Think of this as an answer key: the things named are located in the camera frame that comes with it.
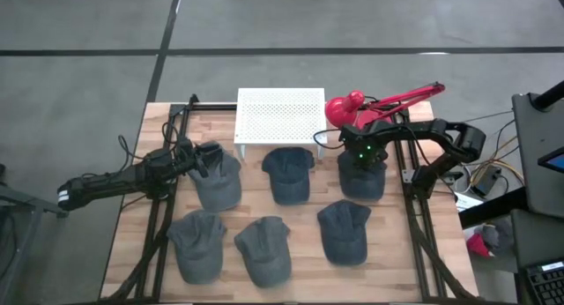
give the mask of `baseball cap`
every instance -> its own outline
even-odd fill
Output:
[[[263,160],[263,171],[271,178],[274,201],[294,205],[309,199],[309,169],[315,165],[313,154],[302,147],[281,147]]]
[[[207,148],[213,144],[219,145],[217,142],[208,142],[199,147]],[[241,163],[224,149],[219,156],[214,154],[213,158],[213,161],[204,161],[207,177],[202,177],[196,169],[191,169],[188,175],[196,185],[202,207],[206,211],[220,212],[235,207],[241,201]]]
[[[323,250],[331,263],[357,265],[366,261],[370,213],[370,208],[344,199],[317,213]]]
[[[286,239],[289,233],[280,217],[262,217],[235,236],[235,246],[256,286],[272,287],[290,278],[292,261]]]
[[[170,224],[167,236],[174,243],[178,269],[187,283],[210,284],[219,277],[225,233],[219,215],[203,210]]]
[[[379,162],[369,168],[354,165],[354,157],[344,151],[337,157],[338,179],[343,194],[359,200],[382,198],[386,184],[386,163]]]

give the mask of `red object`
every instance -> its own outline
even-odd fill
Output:
[[[338,128],[344,124],[354,124],[357,128],[362,129],[365,124],[371,123],[374,120],[389,121],[391,115],[438,93],[442,93],[444,89],[443,84],[435,82],[429,86],[369,103],[363,103],[364,94],[361,91],[353,91],[344,98],[337,97],[329,100],[325,105],[325,116],[331,124]],[[398,105],[391,109],[386,109],[391,104]],[[361,110],[361,113],[358,114],[361,106],[366,107],[366,110]]]
[[[468,250],[483,257],[490,257],[490,252],[486,248],[482,234],[474,234],[466,242]]]
[[[327,120],[340,128],[344,124],[353,124],[356,121],[357,112],[364,103],[364,93],[355,90],[346,97],[337,97],[325,104],[325,116]]]

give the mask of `keyboard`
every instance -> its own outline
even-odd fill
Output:
[[[536,304],[564,304],[564,260],[531,266],[524,272]]]

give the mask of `gray concrete floor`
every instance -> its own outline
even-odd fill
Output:
[[[0,0],[0,49],[157,48],[171,0]],[[563,46],[557,0],[182,0],[171,48]],[[154,57],[0,57],[0,162],[16,189],[56,201],[87,171],[120,167],[136,138]],[[439,80],[436,116],[510,109],[562,80],[564,55],[284,56],[167,59],[157,101],[234,101],[238,87],[361,89],[385,97]],[[503,115],[474,124],[493,133]],[[503,140],[515,134],[504,132]],[[488,140],[484,157],[494,141]],[[520,167],[518,154],[508,161]],[[510,179],[512,187],[516,181]],[[17,304],[95,300],[119,200],[46,216]],[[512,277],[478,260],[480,294],[515,299]]]

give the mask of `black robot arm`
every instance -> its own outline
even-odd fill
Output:
[[[419,123],[394,124],[374,121],[362,130],[352,125],[341,128],[339,141],[352,153],[359,167],[370,167],[386,160],[385,151],[390,141],[430,139],[438,143],[444,154],[427,166],[420,166],[412,175],[408,196],[418,199],[431,197],[434,184],[440,176],[460,163],[479,159],[486,134],[466,123],[449,123],[442,119]]]
[[[105,197],[144,192],[149,199],[163,199],[170,193],[172,181],[197,169],[203,177],[206,164],[221,156],[219,145],[194,147],[180,137],[174,150],[160,148],[147,153],[137,164],[114,173],[83,175],[70,179],[57,190],[58,205],[65,211],[75,210]]]

